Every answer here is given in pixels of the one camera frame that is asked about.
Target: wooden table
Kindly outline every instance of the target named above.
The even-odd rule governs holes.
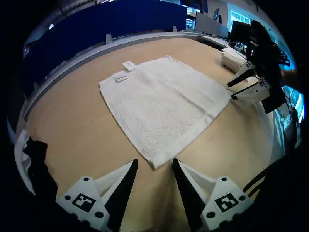
[[[137,44],[103,55],[67,75],[39,100],[27,122],[30,136],[48,144],[46,164],[58,184],[57,197],[83,175],[95,179],[138,159],[123,231],[189,231],[171,163],[155,171],[151,168],[116,123],[98,87],[99,81],[122,70],[123,62],[140,64],[165,55],[223,86],[234,75],[220,65],[220,51],[190,39]],[[231,90],[249,84],[240,83]],[[261,104],[231,101],[177,158],[210,177],[227,175],[244,187],[269,164],[272,144],[272,113],[265,115]]]

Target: blue partition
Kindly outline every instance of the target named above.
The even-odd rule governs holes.
[[[26,96],[33,83],[76,53],[113,37],[148,30],[186,28],[185,7],[155,0],[117,0],[81,10],[47,31],[24,58],[19,76]]]

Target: towel label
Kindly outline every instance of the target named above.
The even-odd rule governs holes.
[[[121,82],[121,81],[123,81],[123,80],[125,80],[125,79],[127,79],[128,77],[127,77],[127,73],[126,72],[124,72],[124,71],[121,71],[121,72],[119,72],[119,73],[117,73],[116,75],[115,75],[115,80],[117,81],[117,82]]]
[[[133,64],[131,61],[127,61],[127,62],[124,62],[122,63],[129,71],[132,71],[134,69],[136,69],[136,65]]]

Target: folded towel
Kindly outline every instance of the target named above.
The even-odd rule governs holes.
[[[125,135],[154,168],[195,140],[231,98],[214,80],[170,56],[120,71],[99,86]]]
[[[221,54],[221,64],[228,67],[235,73],[238,72],[240,65],[246,61],[243,54],[232,48],[222,49]]]

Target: black cloth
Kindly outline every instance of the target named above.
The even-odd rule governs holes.
[[[28,169],[28,176],[32,183],[36,196],[44,201],[55,201],[58,186],[48,172],[45,164],[47,144],[41,141],[33,141],[30,137],[27,141],[27,147],[24,149],[31,159],[31,165]]]

